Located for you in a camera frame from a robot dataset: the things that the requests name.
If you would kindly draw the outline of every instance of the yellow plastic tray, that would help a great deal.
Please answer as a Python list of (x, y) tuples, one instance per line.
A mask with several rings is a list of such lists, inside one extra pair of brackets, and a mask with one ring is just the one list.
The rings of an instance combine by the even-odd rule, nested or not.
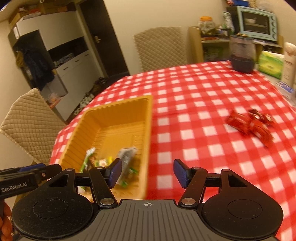
[(83, 114), (75, 128), (59, 164), (76, 172), (86, 150), (95, 147), (98, 160), (116, 157), (122, 148), (135, 146), (137, 154), (131, 166), (139, 171), (126, 188), (116, 185), (111, 191), (117, 201), (144, 199), (147, 191), (148, 161), (151, 135), (152, 96), (114, 102), (91, 108)]

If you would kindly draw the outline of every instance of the chair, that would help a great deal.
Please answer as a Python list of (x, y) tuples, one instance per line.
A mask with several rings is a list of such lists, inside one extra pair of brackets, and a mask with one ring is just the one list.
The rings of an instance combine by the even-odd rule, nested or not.
[(143, 72), (186, 65), (181, 27), (157, 27), (134, 35)]
[(64, 127), (35, 88), (12, 104), (0, 130), (36, 163), (49, 165), (56, 136)]

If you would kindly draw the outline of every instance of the blue box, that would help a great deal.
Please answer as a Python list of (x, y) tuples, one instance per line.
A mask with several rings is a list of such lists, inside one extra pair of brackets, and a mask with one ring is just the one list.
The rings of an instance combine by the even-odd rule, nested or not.
[(249, 2), (248, 1), (233, 0), (233, 2), (234, 2), (234, 6), (244, 6), (244, 7), (248, 7), (249, 6)]

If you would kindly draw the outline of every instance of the door handle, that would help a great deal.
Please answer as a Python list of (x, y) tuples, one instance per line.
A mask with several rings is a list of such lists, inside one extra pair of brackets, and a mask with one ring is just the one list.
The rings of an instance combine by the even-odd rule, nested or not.
[(95, 37), (94, 37), (94, 40), (96, 41), (96, 43), (97, 43), (97, 44), (99, 44), (99, 43), (100, 43), (100, 41), (101, 41), (102, 39), (99, 39), (99, 37), (98, 37), (98, 36), (95, 36)]

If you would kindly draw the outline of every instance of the dark liquid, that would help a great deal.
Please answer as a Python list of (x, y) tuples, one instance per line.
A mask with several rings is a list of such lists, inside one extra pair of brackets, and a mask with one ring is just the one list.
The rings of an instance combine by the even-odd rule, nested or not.
[(251, 73), (255, 67), (255, 61), (249, 58), (231, 55), (230, 61), (234, 70), (246, 74)]

